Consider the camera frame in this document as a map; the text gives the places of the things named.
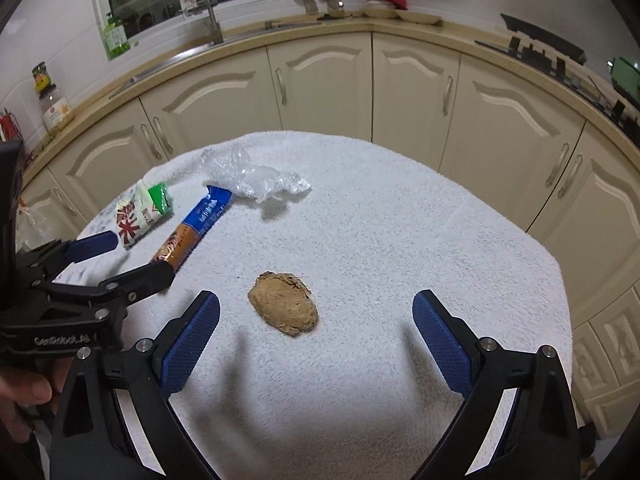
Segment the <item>green bottle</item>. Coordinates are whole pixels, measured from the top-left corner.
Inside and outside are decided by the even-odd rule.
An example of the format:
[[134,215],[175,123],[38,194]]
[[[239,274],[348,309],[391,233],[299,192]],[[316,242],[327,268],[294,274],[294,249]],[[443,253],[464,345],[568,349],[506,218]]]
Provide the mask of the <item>green bottle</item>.
[[127,40],[122,21],[114,17],[112,12],[107,14],[107,19],[108,22],[102,34],[109,59],[114,59],[129,50],[131,45]]

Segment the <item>cabinet handle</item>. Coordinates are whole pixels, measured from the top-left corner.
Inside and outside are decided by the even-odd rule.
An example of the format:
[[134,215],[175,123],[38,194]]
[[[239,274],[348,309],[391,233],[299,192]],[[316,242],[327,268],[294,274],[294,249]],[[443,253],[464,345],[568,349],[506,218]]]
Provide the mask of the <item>cabinet handle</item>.
[[278,67],[276,69],[276,76],[278,77],[278,84],[280,85],[280,94],[282,95],[282,106],[287,105],[287,87],[284,85],[284,79],[282,78],[282,70]]
[[153,153],[154,157],[157,158],[158,160],[162,160],[162,155],[160,155],[160,152],[156,148],[156,145],[152,142],[151,137],[149,137],[149,128],[146,127],[145,123],[142,123],[140,124],[140,129],[142,130],[142,133],[145,136],[146,143],[151,148],[151,153]]
[[447,77],[447,87],[444,90],[444,101],[442,105],[442,113],[444,115],[449,114],[449,97],[451,95],[451,89],[453,88],[453,77]]
[[154,117],[154,126],[158,131],[158,136],[160,137],[160,141],[162,142],[162,145],[166,149],[167,153],[173,153],[174,147],[169,142],[169,139],[166,138],[164,131],[162,131],[162,124],[160,124],[160,119],[158,119],[158,116]]
[[569,143],[565,142],[562,145],[560,156],[558,157],[558,160],[556,160],[556,163],[554,164],[554,168],[551,170],[551,174],[549,175],[549,178],[545,182],[547,187],[551,187],[554,180],[556,179],[556,176],[558,176],[558,172],[564,165],[564,159],[566,158],[567,153],[569,153]]
[[569,176],[564,181],[564,186],[562,186],[560,188],[560,191],[558,191],[558,198],[562,198],[563,196],[566,195],[566,192],[569,191],[571,184],[574,182],[575,174],[578,173],[578,170],[580,169],[581,164],[582,164],[582,155],[578,155],[577,157],[575,157],[575,164],[571,168],[571,172],[569,173]]
[[57,187],[53,188],[53,192],[56,194],[58,202],[60,202],[60,205],[63,208],[69,211],[72,216],[78,216],[78,211],[73,209],[68,203],[65,202],[65,199],[62,197],[62,193],[60,193],[60,190]]

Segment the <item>snack wrapper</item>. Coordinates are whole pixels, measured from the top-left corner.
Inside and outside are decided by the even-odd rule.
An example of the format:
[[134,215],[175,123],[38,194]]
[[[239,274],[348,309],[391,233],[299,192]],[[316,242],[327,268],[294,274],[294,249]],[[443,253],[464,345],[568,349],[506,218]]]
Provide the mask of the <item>snack wrapper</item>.
[[116,227],[123,247],[133,247],[170,210],[169,194],[163,182],[147,189],[139,180],[133,192],[116,206]]
[[193,248],[222,216],[232,193],[221,187],[207,186],[207,195],[198,202],[176,230],[162,244],[152,262],[169,262],[176,272],[191,254]]

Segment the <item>kitchen cabinet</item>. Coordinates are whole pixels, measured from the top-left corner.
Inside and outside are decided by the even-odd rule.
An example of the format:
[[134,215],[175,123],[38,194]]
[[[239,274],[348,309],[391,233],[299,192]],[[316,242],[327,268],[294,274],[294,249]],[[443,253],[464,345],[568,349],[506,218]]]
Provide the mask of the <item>kitchen cabinet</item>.
[[462,56],[440,173],[526,230],[568,164],[583,124],[537,86]]
[[585,401],[600,438],[622,433],[640,402],[640,381],[625,384],[619,389]]
[[265,48],[191,70],[140,101],[169,158],[209,144],[281,130]]
[[438,171],[459,66],[455,50],[373,34],[373,142]]
[[619,386],[616,374],[602,344],[587,322],[576,327],[574,336],[574,385],[583,399],[591,399]]
[[572,326],[584,323],[640,276],[640,172],[588,123],[528,232],[560,265]]
[[578,423],[578,428],[584,426],[585,424],[588,424],[589,422],[592,422],[593,417],[589,413],[580,388],[575,383],[575,379],[573,378],[571,380],[571,398],[574,402],[574,413],[576,422]]
[[268,47],[284,130],[371,141],[371,35],[332,34]]
[[640,299],[636,283],[590,320],[620,384],[640,380]]
[[30,211],[47,219],[53,239],[75,240],[88,223],[47,168],[30,181],[20,196]]
[[138,99],[85,131],[49,163],[62,190],[92,219],[167,158]]

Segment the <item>faucet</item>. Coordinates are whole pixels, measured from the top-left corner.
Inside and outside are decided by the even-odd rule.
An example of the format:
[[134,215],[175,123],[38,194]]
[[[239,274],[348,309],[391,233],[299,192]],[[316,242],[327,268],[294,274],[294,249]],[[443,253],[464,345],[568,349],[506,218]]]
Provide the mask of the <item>faucet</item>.
[[206,9],[209,13],[209,23],[205,23],[206,27],[211,32],[211,37],[213,39],[213,44],[223,43],[225,40],[222,37],[222,30],[220,29],[220,24],[216,19],[216,15],[213,13],[213,7],[218,4],[218,0],[197,0],[197,4],[193,7],[188,7],[184,11],[179,10],[176,12],[178,14],[184,14],[185,16],[196,16],[201,14]]

